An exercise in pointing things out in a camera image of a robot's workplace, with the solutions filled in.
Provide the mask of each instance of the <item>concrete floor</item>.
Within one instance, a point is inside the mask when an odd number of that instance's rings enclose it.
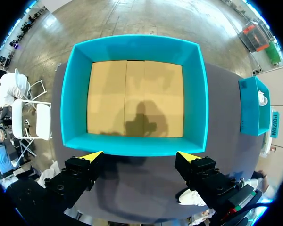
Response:
[[[74,44],[117,34],[158,34],[200,44],[204,60],[246,78],[257,68],[237,37],[245,24],[219,0],[74,0],[54,14],[46,12],[25,35],[12,60],[32,84],[44,79],[51,101],[56,65],[68,60]],[[34,125],[34,116],[26,116]],[[35,164],[48,168],[55,159],[52,141],[35,141]]]

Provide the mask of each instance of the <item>screw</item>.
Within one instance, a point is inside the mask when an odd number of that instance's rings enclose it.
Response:
[[[63,189],[64,189],[64,186],[63,186],[63,185],[58,185],[58,186],[57,186],[57,189],[58,189],[58,190],[63,190]]]
[[[222,188],[220,185],[218,185],[218,186],[216,187],[216,189],[217,189],[218,191],[223,190],[223,188]]]

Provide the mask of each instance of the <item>person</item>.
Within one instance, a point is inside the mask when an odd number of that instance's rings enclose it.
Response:
[[[259,172],[254,171],[251,179],[244,181],[245,185],[251,185],[255,189],[262,192],[262,196],[268,199],[273,199],[276,195],[276,187],[272,185],[271,181],[268,180],[267,174],[260,170]]]
[[[30,20],[31,23],[34,22],[34,19],[30,15],[28,16],[28,19]]]
[[[3,75],[0,79],[0,107],[12,106],[15,98],[21,99],[28,88],[27,77],[19,74],[17,69],[15,73]]]

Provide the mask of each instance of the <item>chair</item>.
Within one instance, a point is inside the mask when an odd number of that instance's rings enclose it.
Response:
[[[36,137],[30,136],[27,128],[25,128],[25,134],[23,135],[23,128],[22,128],[22,108],[25,104],[37,104],[36,107]],[[43,140],[50,140],[51,137],[51,129],[50,129],[50,109],[51,103],[49,102],[40,102],[40,101],[33,101],[33,100],[22,100],[17,99],[14,101],[12,106],[12,131],[14,136],[17,139],[20,139],[20,147],[21,147],[21,156],[19,157],[18,161],[15,165],[18,164],[21,158],[23,158],[24,153],[28,151],[33,156],[36,156],[35,153],[29,146],[35,139],[43,139]],[[28,142],[28,145],[23,144],[23,140]]]
[[[20,73],[19,73],[18,69],[15,69],[15,78],[16,78],[16,81],[17,81],[17,77],[18,77],[19,74],[20,74]],[[31,89],[32,89],[33,86],[35,86],[35,85],[38,84],[38,83],[41,84],[42,89],[43,89],[43,92],[40,93],[40,94],[38,94],[37,96],[33,97],[33,96],[32,96],[32,92],[31,92]],[[42,80],[39,80],[39,81],[35,82],[33,85],[30,85],[30,83],[27,82],[27,85],[26,85],[26,92],[25,92],[25,93],[23,93],[19,87],[18,87],[18,89],[20,90],[20,92],[22,93],[24,99],[26,99],[26,100],[35,100],[36,98],[40,97],[41,95],[47,93],[47,90],[45,89]],[[28,105],[28,104],[32,105],[32,106],[34,107],[34,109],[36,109],[36,107],[34,106],[34,103],[26,103],[25,105]]]

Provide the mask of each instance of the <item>white shirt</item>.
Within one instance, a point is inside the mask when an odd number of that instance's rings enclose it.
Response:
[[[0,107],[12,106],[15,98],[21,99],[26,92],[27,77],[7,73],[0,79]]]

